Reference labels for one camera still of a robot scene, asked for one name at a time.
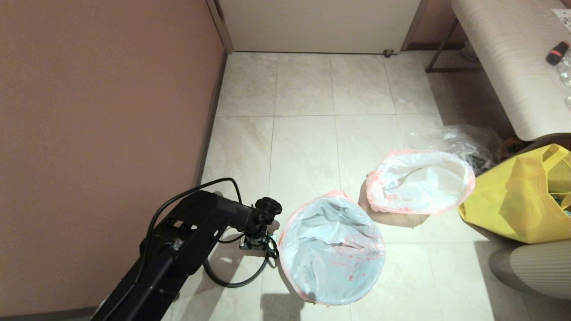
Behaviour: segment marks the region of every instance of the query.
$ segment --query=yellow tote bag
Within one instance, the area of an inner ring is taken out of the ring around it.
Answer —
[[[571,153],[549,145],[512,157],[476,178],[460,205],[468,222],[525,243],[571,239]]]

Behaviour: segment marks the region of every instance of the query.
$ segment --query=crumpled plastic bag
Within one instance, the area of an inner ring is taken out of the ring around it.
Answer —
[[[490,128],[451,125],[429,132],[408,134],[413,149],[439,150],[454,154],[472,166],[474,173],[483,172],[500,163],[504,154],[500,136]]]
[[[362,298],[377,282],[385,261],[379,228],[342,191],[293,212],[278,249],[284,274],[301,298],[327,305]]]
[[[441,151],[396,150],[367,176],[367,200],[377,212],[440,214],[474,191],[471,166]]]

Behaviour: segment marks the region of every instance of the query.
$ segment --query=tiled floor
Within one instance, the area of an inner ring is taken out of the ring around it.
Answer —
[[[469,123],[513,134],[483,73],[429,74],[432,52],[379,55],[235,53],[226,74],[203,181],[231,176],[246,203],[270,196],[295,208],[330,190],[365,206],[365,175],[407,133]],[[455,51],[439,63],[462,64]],[[234,198],[231,186],[212,190]],[[569,321],[571,304],[525,295],[490,272],[490,254],[510,243],[466,225],[451,211],[439,216],[371,214],[386,243],[375,288],[347,306],[299,299],[278,268],[251,284],[223,288],[191,276],[165,320],[428,320]],[[221,244],[211,256],[234,282],[262,261]]]

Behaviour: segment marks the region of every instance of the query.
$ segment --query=paper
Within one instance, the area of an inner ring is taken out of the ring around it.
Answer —
[[[567,31],[571,33],[571,10],[569,9],[551,9],[553,13],[559,18],[561,23],[567,28]]]

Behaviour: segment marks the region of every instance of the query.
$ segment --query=baseboard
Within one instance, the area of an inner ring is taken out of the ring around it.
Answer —
[[[439,43],[409,43],[407,50],[437,50]],[[447,43],[444,50],[460,50],[464,47],[463,43]]]
[[[202,142],[202,152],[200,153],[199,161],[200,163],[198,165],[198,172],[196,173],[196,185],[201,184],[202,174],[204,173],[206,155],[208,154],[208,145],[210,144],[210,138],[212,137],[212,128],[214,127],[214,119],[216,118],[216,108],[218,107],[218,99],[220,98],[220,90],[222,89],[222,80],[224,80],[224,69],[226,68],[227,60],[228,51],[224,50],[224,53],[222,54],[222,64],[220,64],[220,70],[218,71],[218,80],[216,81],[216,87],[214,88],[214,93],[212,94],[212,100],[210,102],[208,127],[206,128],[206,135],[204,136],[204,141]]]
[[[95,314],[97,307],[21,315],[21,316],[5,316],[0,321],[89,321],[91,316]]]

